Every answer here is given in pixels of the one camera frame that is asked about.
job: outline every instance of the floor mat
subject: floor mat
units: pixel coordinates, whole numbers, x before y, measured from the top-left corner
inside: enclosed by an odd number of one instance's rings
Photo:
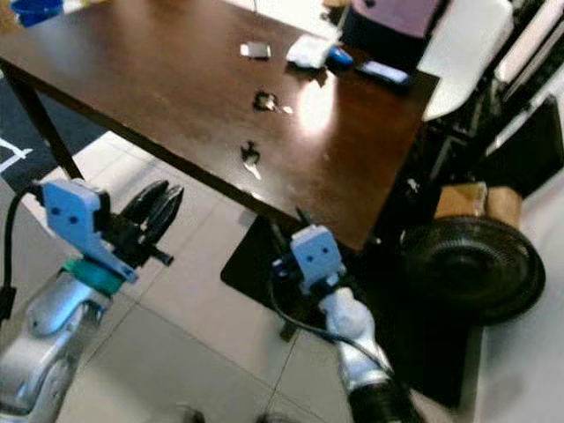
[[[43,95],[41,101],[72,154],[107,131]],[[0,174],[16,192],[57,167],[51,151],[5,79],[0,80],[0,169],[3,163],[4,167],[9,166]]]

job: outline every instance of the pink shirt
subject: pink shirt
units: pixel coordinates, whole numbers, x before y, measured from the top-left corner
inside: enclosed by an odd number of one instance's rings
[[[425,38],[431,19],[442,0],[352,0],[359,14],[376,24],[415,38]]]

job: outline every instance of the smartphone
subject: smartphone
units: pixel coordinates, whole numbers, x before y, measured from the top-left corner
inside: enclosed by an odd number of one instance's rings
[[[356,68],[356,71],[397,88],[406,88],[412,83],[412,76],[410,74],[373,60],[364,62]]]

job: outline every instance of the table leg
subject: table leg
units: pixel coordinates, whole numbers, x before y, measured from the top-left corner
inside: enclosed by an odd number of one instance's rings
[[[2,71],[33,125],[51,148],[51,152],[59,166],[63,168],[69,178],[84,179],[80,170],[78,170],[77,164],[72,159],[71,152],[69,152],[55,125],[51,122],[37,92],[31,86],[13,77],[8,70],[2,69]]]

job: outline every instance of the black mat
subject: black mat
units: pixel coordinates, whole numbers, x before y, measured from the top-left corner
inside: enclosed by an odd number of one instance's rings
[[[221,272],[221,279],[269,307],[266,280],[276,257],[268,222],[259,218]],[[364,258],[348,256],[345,261],[358,279],[355,294],[375,317],[377,341],[399,376],[428,397],[448,407],[457,406],[468,326],[406,292],[394,256],[372,252]],[[296,287],[277,293],[279,298],[284,294],[280,299],[286,311],[295,311],[296,303],[302,301]],[[314,305],[308,307],[308,322],[322,325],[322,315]]]
[[[107,131],[49,98],[41,96],[41,100],[72,154],[79,152]],[[1,175],[15,191],[57,167],[51,151],[5,79],[0,79],[0,138],[20,150],[33,149],[24,160],[17,161]],[[2,148],[0,160],[6,160],[11,155],[10,150]]]

